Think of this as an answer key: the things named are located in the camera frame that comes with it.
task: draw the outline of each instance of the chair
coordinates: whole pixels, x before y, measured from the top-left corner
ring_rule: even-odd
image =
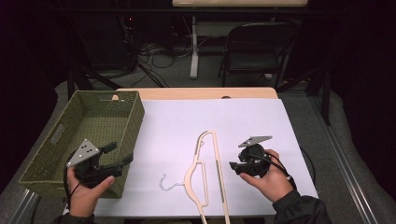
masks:
[[[275,88],[297,36],[298,25],[289,21],[249,23],[237,26],[227,35],[219,76],[222,86],[227,73],[276,75]]]

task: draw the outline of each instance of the gray carpet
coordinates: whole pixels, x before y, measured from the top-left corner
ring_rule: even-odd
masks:
[[[154,62],[162,66],[169,65],[167,68],[155,68],[151,66],[158,74],[160,74],[169,87],[219,87],[221,78],[218,77],[220,56],[219,51],[213,51],[210,48],[201,48],[201,58],[199,62],[199,75],[195,80],[190,79],[190,63],[191,56],[176,57],[173,64],[172,58],[163,55],[154,56]],[[157,87],[140,69],[133,74],[113,79],[123,87]],[[231,76],[227,81],[227,86],[272,86],[272,81],[267,81],[260,76]],[[33,158],[40,143],[47,135],[50,127],[61,115],[63,108],[67,102],[66,83],[62,83],[58,88],[58,104],[42,134],[32,148],[30,154],[21,165],[20,170],[15,174],[7,188],[0,195],[0,223],[8,223],[14,212],[19,207],[19,203],[24,193],[24,188],[17,184],[21,173],[27,166],[27,163]],[[94,81],[93,86],[97,90],[107,89],[103,84]],[[317,110],[312,105],[312,98],[307,98],[302,89],[304,84],[296,88],[279,94],[287,112],[290,116],[292,127],[295,131],[297,140],[312,159],[316,170],[316,183],[319,190],[319,198],[326,204],[333,223],[349,224],[363,223],[359,209],[357,208],[351,196],[350,189],[346,185],[346,181],[341,175],[340,169],[335,161],[332,150],[332,143],[329,140],[323,127],[320,125],[320,118],[316,115]],[[378,223],[392,223],[396,220],[396,204],[375,182],[367,166],[361,160],[359,154],[354,148],[350,132],[347,126],[342,101],[339,97],[332,93],[331,97],[331,123],[338,143],[346,154],[346,158],[361,184],[368,203],[375,214]],[[312,172],[311,164],[307,161],[307,166]],[[26,217],[19,223],[30,223],[33,207],[27,209],[29,212]],[[60,215],[64,210],[62,199],[43,198],[38,204],[35,213],[35,223],[49,223],[54,217]],[[99,217],[98,223],[123,223],[122,219]],[[266,219],[267,223],[273,223],[272,218]]]

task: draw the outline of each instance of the metal hanger hook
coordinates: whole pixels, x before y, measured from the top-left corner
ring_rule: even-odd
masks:
[[[168,190],[170,190],[170,189],[172,189],[172,188],[174,188],[175,186],[183,186],[184,185],[184,183],[176,183],[176,184],[174,184],[174,185],[172,185],[170,188],[164,188],[163,187],[163,180],[166,178],[166,174],[163,174],[163,177],[161,178],[161,180],[160,180],[160,188],[161,189],[163,189],[163,190],[165,190],[165,191],[168,191]]]

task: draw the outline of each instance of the woven basket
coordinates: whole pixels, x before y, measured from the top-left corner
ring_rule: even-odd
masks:
[[[101,156],[100,164],[121,161],[134,151],[145,110],[138,91],[76,91],[19,183],[40,196],[64,196],[64,167],[84,139],[103,147],[118,147]],[[122,196],[129,165],[103,198]]]

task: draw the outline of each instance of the cable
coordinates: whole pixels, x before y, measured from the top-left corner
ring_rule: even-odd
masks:
[[[147,55],[142,55],[142,56],[144,56],[144,57],[148,57],[146,60],[143,60],[143,59],[141,59],[140,57],[139,57],[139,55],[137,56],[137,59],[139,59],[140,61],[142,61],[142,63],[148,63],[149,62],[149,56],[147,56]]]
[[[306,151],[303,149],[303,147],[301,147],[301,145],[299,145],[300,150],[305,154],[305,156],[308,158],[309,162],[311,163],[311,167],[312,167],[312,182],[314,182],[314,185],[317,185],[317,172],[315,170],[315,166],[314,163],[312,162],[311,158],[309,157],[308,153],[306,153]]]
[[[154,70],[151,70],[151,72],[154,73],[154,74],[156,74],[157,76],[159,76],[159,77],[163,80],[163,83],[165,83],[165,86],[169,88],[168,83],[166,83],[165,79],[163,79],[163,77],[162,77],[160,74],[158,74],[158,73],[155,72]]]
[[[142,78],[140,78],[139,80],[137,80],[136,82],[131,84],[131,87],[133,87],[134,85],[136,85],[137,83],[141,82],[143,79],[145,79],[147,75],[144,75]]]
[[[192,38],[191,38],[191,36],[192,36],[192,33],[191,33],[191,31],[190,31],[190,28],[189,28],[189,25],[187,25],[187,23],[186,23],[186,19],[183,17],[183,21],[184,21],[184,24],[186,25],[186,28],[187,28],[187,31],[189,32],[189,38],[190,38],[190,42],[191,42],[191,46],[190,46],[190,48],[189,48],[189,51],[187,51],[187,53],[185,53],[185,54],[183,54],[183,55],[177,55],[177,57],[184,57],[184,56],[187,56],[187,55],[189,55],[190,53],[191,53],[191,51],[192,51],[192,45],[193,45],[193,43],[192,43]]]
[[[282,162],[276,156],[274,156],[272,154],[269,154],[269,153],[267,153],[267,154],[270,155],[271,157],[274,157],[283,166]],[[247,155],[249,155],[251,157],[254,157],[254,158],[257,158],[257,159],[261,159],[261,160],[270,162],[272,165],[274,165],[277,169],[279,169],[286,176],[286,178],[289,180],[289,182],[290,182],[291,186],[293,187],[293,189],[297,190],[297,186],[296,186],[296,184],[294,182],[294,178],[291,175],[289,175],[289,173],[286,170],[285,166],[281,167],[280,165],[276,164],[275,162],[273,162],[271,160],[268,160],[268,159],[266,159],[264,157],[261,157],[261,156],[256,156],[256,155],[253,155],[253,154],[250,154],[250,153],[248,153]]]
[[[81,185],[81,182],[82,182],[82,180],[79,181],[78,184],[76,185],[76,187],[72,190],[72,192],[70,193],[70,198],[73,196],[73,193],[76,191],[76,189]]]
[[[173,53],[173,52],[171,52],[171,57],[172,57],[172,61],[168,64],[168,65],[166,65],[166,66],[159,66],[159,65],[156,65],[155,64],[155,62],[154,62],[154,55],[151,57],[151,63],[152,63],[152,65],[154,66],[154,67],[156,67],[156,68],[167,68],[167,67],[170,67],[170,66],[172,66],[172,64],[174,64],[174,62],[175,62],[175,54]]]
[[[70,153],[69,157],[66,160],[66,164],[70,161],[70,159],[72,159],[72,157],[74,156],[76,151],[77,150],[74,150],[72,153]],[[72,198],[72,194],[70,194],[69,187],[67,186],[67,165],[64,166],[64,192],[66,193],[66,198],[67,198],[67,207],[66,208],[70,210],[70,206],[71,206],[70,201]]]
[[[149,70],[147,70],[147,68],[145,68],[142,64],[138,65],[140,69],[142,69],[143,72],[145,72],[149,78],[151,78],[151,80],[157,84],[159,87],[164,88],[164,85],[160,82],[160,80],[158,80],[158,78],[156,78],[155,76],[153,76]]]
[[[132,68],[132,67],[125,68],[122,72],[120,72],[118,74],[114,74],[114,75],[104,75],[104,74],[100,74],[100,73],[98,73],[98,74],[101,75],[102,77],[107,78],[107,79],[114,79],[117,77],[125,77],[128,75],[131,75],[136,71],[136,69],[137,69],[137,66],[135,66],[134,68]],[[91,84],[99,81],[98,79],[91,77],[90,75],[87,75],[87,77],[90,79],[93,79],[93,81],[91,81]]]
[[[186,41],[184,48],[174,48],[174,49],[182,49],[182,51],[180,53],[175,53],[175,56],[176,57],[184,57],[184,56],[187,56],[188,54],[190,54],[191,48],[189,48],[189,51],[187,51],[187,53],[184,53],[184,51],[186,51],[188,45],[189,45],[189,43]]]
[[[201,43],[199,43],[199,44],[197,45],[197,47],[200,47],[201,45],[203,45],[203,44],[205,43],[205,41],[208,40],[208,39],[210,39],[210,38],[211,38],[211,36],[206,36],[206,37],[204,38],[204,40],[203,40]]]

